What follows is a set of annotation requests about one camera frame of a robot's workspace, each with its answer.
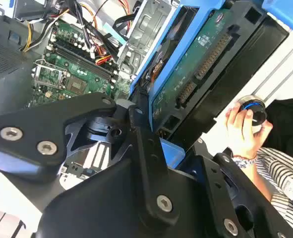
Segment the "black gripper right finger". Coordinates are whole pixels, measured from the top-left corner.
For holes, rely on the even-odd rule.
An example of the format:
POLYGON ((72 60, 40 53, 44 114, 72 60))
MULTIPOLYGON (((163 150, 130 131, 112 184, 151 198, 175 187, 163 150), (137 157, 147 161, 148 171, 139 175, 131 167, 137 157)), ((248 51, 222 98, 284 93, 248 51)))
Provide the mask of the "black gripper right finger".
POLYGON ((205 189, 200 213, 209 238, 293 238, 293 229, 224 153, 192 146, 192 172, 205 189))

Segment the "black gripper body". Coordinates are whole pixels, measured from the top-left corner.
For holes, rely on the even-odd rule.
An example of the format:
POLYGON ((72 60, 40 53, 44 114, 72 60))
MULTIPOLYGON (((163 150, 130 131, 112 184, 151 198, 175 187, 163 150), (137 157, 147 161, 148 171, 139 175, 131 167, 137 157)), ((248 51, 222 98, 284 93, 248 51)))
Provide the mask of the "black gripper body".
POLYGON ((213 238, 221 234, 210 179, 220 168, 199 157, 197 177, 168 168, 147 117, 129 112, 115 163, 55 198, 38 238, 213 238))

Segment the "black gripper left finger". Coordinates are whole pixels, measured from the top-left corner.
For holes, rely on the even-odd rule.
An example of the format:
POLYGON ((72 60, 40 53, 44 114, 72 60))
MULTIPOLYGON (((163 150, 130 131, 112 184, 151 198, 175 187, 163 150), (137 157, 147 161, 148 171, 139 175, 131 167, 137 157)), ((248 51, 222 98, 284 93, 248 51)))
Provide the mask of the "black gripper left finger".
POLYGON ((92 93, 2 115, 0 171, 30 183, 53 181, 68 152, 88 142, 87 134, 93 132, 90 123, 98 117, 113 122, 107 133, 113 165, 127 138, 129 112, 139 111, 148 120, 148 103, 148 95, 138 91, 128 108, 103 93, 92 93))

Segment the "person's hand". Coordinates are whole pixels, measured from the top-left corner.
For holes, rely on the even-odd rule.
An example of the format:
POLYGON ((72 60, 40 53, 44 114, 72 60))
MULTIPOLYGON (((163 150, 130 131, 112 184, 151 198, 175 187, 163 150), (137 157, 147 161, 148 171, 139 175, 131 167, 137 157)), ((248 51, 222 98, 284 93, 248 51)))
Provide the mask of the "person's hand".
POLYGON ((228 133, 229 147, 235 157, 252 160, 262 147, 273 125, 265 120, 258 132, 252 130, 253 111, 240 111, 240 103, 234 104, 225 115, 225 127, 228 133))

